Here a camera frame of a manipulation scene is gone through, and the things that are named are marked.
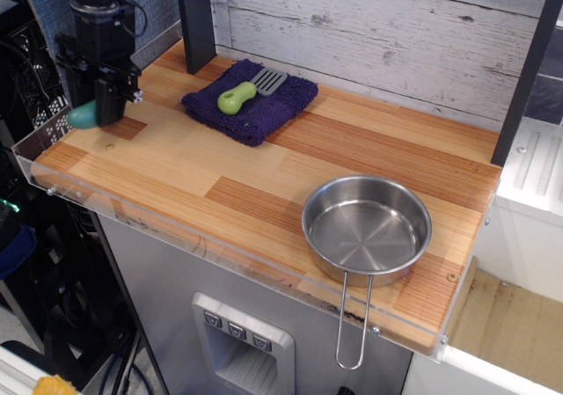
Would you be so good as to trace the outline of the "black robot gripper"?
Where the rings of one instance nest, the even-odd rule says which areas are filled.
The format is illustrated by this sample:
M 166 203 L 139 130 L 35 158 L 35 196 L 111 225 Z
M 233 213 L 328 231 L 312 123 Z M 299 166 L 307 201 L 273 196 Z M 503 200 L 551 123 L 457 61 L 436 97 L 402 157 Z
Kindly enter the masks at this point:
M 74 33 L 55 37 L 56 63 L 66 73 L 70 104 L 80 107 L 95 99 L 99 127 L 122 119 L 127 101 L 139 102 L 139 67 L 131 60 L 135 39 L 134 0 L 70 0 Z

